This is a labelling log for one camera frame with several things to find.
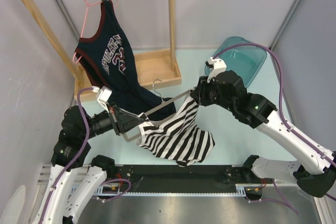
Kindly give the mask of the navy basketball jersey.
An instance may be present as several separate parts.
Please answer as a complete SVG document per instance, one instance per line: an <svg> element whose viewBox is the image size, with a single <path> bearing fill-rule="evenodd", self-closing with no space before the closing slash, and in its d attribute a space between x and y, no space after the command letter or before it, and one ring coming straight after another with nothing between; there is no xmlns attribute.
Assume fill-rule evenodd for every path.
<svg viewBox="0 0 336 224"><path fill-rule="evenodd" d="M91 38L80 38L75 49L79 63L93 86L112 91L108 100L139 115L160 105L160 96L140 86L131 45L118 23L112 1L100 4L98 30Z"/></svg>

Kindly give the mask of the pink wire hanger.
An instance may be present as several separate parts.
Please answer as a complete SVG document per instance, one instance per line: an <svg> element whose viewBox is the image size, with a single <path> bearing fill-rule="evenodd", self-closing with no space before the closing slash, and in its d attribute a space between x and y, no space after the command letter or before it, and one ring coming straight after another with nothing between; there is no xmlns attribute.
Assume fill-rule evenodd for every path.
<svg viewBox="0 0 336 224"><path fill-rule="evenodd" d="M99 4L102 3L102 1L96 2L96 3L89 3L88 0L83 0L83 1L84 1L85 5L86 5L86 11L85 11L85 16L84 16L84 19L83 19L81 33L79 35L79 38L82 38L82 36L84 34L84 30L85 30L85 26L86 26L86 21L87 21L87 17L88 17L89 8L91 6L99 5ZM80 57L77 58L76 52L75 52L74 55L73 55L73 57L72 57L72 61L73 61L74 64L78 64L81 58L82 58L82 56L80 56Z"/></svg>

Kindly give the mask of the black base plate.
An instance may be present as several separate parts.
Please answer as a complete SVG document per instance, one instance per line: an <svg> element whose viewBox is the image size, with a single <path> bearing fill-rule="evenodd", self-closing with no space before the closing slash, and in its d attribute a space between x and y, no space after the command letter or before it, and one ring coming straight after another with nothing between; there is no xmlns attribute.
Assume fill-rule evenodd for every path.
<svg viewBox="0 0 336 224"><path fill-rule="evenodd" d="M204 183L253 184L256 177L243 167L231 165L123 165L116 167L122 178L131 184Z"/></svg>

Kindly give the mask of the black white striped tank top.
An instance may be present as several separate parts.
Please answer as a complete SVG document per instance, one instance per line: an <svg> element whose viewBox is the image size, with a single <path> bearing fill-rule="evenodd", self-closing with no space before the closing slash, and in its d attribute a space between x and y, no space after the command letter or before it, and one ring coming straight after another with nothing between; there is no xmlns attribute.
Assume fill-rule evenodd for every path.
<svg viewBox="0 0 336 224"><path fill-rule="evenodd" d="M139 125L141 138L136 141L137 146L157 158L176 161L180 167L203 162L215 147L215 141L212 133L196 125L197 113L198 104L188 95L178 112L159 126L144 113L140 114L144 122Z"/></svg>

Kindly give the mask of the grey hanger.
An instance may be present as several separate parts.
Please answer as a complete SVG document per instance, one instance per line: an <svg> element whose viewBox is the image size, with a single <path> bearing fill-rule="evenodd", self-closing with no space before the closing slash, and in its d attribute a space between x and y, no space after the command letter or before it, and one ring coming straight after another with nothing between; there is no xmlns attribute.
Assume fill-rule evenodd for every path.
<svg viewBox="0 0 336 224"><path fill-rule="evenodd" d="M156 89L155 89L155 83L158 82L158 81L159 81L159 82L163 82L163 80L161 80L161 79L155 79L155 80L152 82L152 88L153 88L153 91L154 91L155 93L157 93L157 94L160 96L160 98L161 98L161 104L158 105L158 106L156 106L156 107L154 107L154 108L152 108L152 109L150 109L149 111L145 112L145 114L146 114L147 116L149 116L150 114L152 114L152 113L154 113L154 112L156 112L156 111L158 111L158 110L164 108L165 106L167 106L167 105L169 105L169 104L175 102L176 100L178 100L178 99L180 99L180 98L182 98L182 97L184 97L184 96L190 94L190 90L186 90L185 92L183 92L183 93L181 93L181 94L179 94L179 95L177 95L177 96L175 96L175 97L173 97L173 98L170 98L170 99L167 100L167 101L164 101L162 95L161 95L159 92L157 92ZM127 133L125 133L125 134L122 134L122 136L123 136L123 138L124 138L124 140L125 140L126 142L132 142L132 141L138 139L138 138L141 136L141 134L139 133L139 134L136 134L136 135L134 135L134 136L132 136L132 137L128 137L128 136L127 136Z"/></svg>

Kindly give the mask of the white rounded object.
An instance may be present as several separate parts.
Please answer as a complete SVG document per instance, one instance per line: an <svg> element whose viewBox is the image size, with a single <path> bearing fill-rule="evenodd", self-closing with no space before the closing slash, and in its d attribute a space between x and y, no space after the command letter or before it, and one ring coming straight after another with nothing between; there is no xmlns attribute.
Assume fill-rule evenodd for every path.
<svg viewBox="0 0 336 224"><path fill-rule="evenodd" d="M26 186L19 186L10 200L1 216L1 224L17 224L26 200Z"/></svg>

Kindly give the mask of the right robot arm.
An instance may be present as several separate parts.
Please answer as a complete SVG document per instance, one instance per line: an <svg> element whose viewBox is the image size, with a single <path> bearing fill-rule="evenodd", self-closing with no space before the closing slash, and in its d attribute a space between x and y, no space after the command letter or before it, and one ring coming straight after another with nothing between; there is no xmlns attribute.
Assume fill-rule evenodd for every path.
<svg viewBox="0 0 336 224"><path fill-rule="evenodd" d="M216 104L230 111L239 122L270 137L286 149L295 161L278 161L249 156L242 176L249 183L259 178L295 183L307 194L322 198L335 183L335 152L305 136L290 122L281 119L276 106L261 94L247 91L243 80L233 71L219 73L212 80L201 76L191 92L201 106Z"/></svg>

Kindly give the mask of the wooden clothes rack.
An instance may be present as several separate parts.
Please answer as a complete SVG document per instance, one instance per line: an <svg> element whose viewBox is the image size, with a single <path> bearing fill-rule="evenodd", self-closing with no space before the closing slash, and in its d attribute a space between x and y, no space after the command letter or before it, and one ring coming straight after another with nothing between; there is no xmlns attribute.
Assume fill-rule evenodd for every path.
<svg viewBox="0 0 336 224"><path fill-rule="evenodd" d="M90 82L85 71L81 66L76 66L72 62L34 0L21 1L75 78L75 93L78 93L81 88L88 87ZM168 4L170 31L169 48L135 54L135 64L139 83L149 90L152 89L152 83L156 79L162 80L159 83L160 88L175 86L182 83L182 76L175 55L175 0L168 0Z"/></svg>

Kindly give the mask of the teal plastic basin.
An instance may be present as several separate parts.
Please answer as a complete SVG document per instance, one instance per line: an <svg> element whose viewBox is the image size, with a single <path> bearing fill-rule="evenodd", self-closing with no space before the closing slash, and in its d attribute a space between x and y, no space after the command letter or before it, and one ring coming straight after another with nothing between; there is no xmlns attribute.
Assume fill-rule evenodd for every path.
<svg viewBox="0 0 336 224"><path fill-rule="evenodd" d="M238 46L223 52L223 50L238 44L251 44L251 41L237 36L229 37L212 57L220 53L216 59L225 63L226 71L233 71L240 76L245 88L248 88L264 64L267 52L262 48L249 45Z"/></svg>

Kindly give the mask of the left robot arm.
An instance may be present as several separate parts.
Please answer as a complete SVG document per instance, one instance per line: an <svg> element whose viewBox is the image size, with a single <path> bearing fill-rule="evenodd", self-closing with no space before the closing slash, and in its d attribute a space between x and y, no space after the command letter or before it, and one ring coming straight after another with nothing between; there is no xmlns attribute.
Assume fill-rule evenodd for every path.
<svg viewBox="0 0 336 224"><path fill-rule="evenodd" d="M115 161L98 155L92 159L84 180L71 194L72 186L83 167L91 146L89 139L113 130L121 135L144 122L144 118L123 111L116 105L90 117L80 105L68 108L61 123L58 142L54 146L48 185L33 223L77 223L95 190L117 175Z"/></svg>

